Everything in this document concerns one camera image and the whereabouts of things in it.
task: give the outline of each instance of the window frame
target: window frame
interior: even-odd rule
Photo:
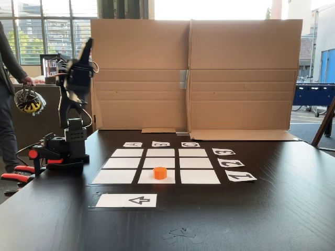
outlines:
[[[44,16],[43,14],[43,5],[42,0],[40,0],[40,8],[41,8],[41,16],[15,16],[14,12],[14,0],[10,0],[12,5],[12,16],[11,17],[0,17],[0,20],[12,20],[13,21],[13,32],[14,32],[14,45],[15,45],[15,57],[16,60],[21,64],[21,57],[20,57],[20,44],[18,40],[18,31],[16,27],[16,20],[26,20],[26,19],[34,19],[34,20],[41,20],[41,27],[42,27],[42,39],[43,39],[43,54],[48,54],[48,43],[46,37],[46,20],[48,19],[58,19],[58,20],[70,20],[70,36],[71,36],[71,47],[72,47],[72,58],[76,57],[76,49],[75,49],[75,42],[74,42],[74,29],[73,29],[73,20],[91,20],[98,18],[95,17],[74,17],[72,12],[72,0],[69,0],[69,10],[70,15],[67,17],[57,17],[57,16]]]

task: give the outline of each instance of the white paper square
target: white paper square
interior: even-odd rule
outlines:
[[[174,168],[174,158],[146,158],[143,168]]]
[[[104,168],[137,168],[141,158],[110,158]]]
[[[222,167],[239,167],[244,166],[242,162],[237,159],[220,159],[218,158],[218,162]]]
[[[230,181],[238,182],[238,181],[248,181],[248,180],[257,180],[252,174],[247,172],[233,172],[226,170],[227,177]]]
[[[230,149],[218,149],[218,148],[212,148],[214,154],[216,155],[234,155],[234,151]]]
[[[131,184],[136,170],[101,170],[92,184]]]
[[[112,157],[141,157],[143,149],[117,149]]]
[[[96,208],[155,208],[157,194],[153,193],[122,193],[103,194],[100,196]]]
[[[180,170],[182,184],[220,184],[214,170]]]
[[[148,149],[147,157],[174,157],[174,149]]]
[[[142,170],[138,184],[175,184],[174,170],[167,170],[166,179],[155,179],[153,170]]]
[[[180,168],[213,168],[209,158],[180,158]]]
[[[196,142],[182,142],[182,147],[200,147]]]
[[[141,147],[142,142],[126,142],[124,147]]]
[[[179,149],[179,157],[207,157],[205,149]]]
[[[165,147],[165,146],[170,146],[170,143],[169,142],[152,141],[152,147]]]

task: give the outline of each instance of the black table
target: black table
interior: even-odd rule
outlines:
[[[305,142],[200,142],[221,185],[180,184],[178,174],[171,185],[89,185],[125,142],[143,142],[147,149],[152,141],[177,149],[190,139],[140,131],[92,134],[83,175],[48,170],[0,206],[0,250],[335,250],[332,156]],[[229,181],[212,147],[234,150],[245,167],[230,170],[258,180]],[[107,192],[154,192],[157,208],[95,208]],[[161,235],[177,227],[191,228],[204,243],[180,238],[168,245]]]

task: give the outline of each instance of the cardboard backdrop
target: cardboard backdrop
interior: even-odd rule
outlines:
[[[287,139],[282,131],[289,129],[301,29],[301,20],[192,20],[187,87],[190,136],[254,140],[259,132],[259,139],[272,140],[264,137],[271,131],[255,130],[279,130],[273,135]],[[243,131],[239,136],[234,130]]]
[[[186,128],[189,21],[93,19],[97,129]]]
[[[301,20],[91,20],[97,129],[187,127],[199,140],[290,140],[283,130],[301,29]]]

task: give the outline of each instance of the orange cylinder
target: orange cylinder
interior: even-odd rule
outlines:
[[[155,167],[153,169],[153,177],[155,179],[166,179],[168,171],[165,167]]]

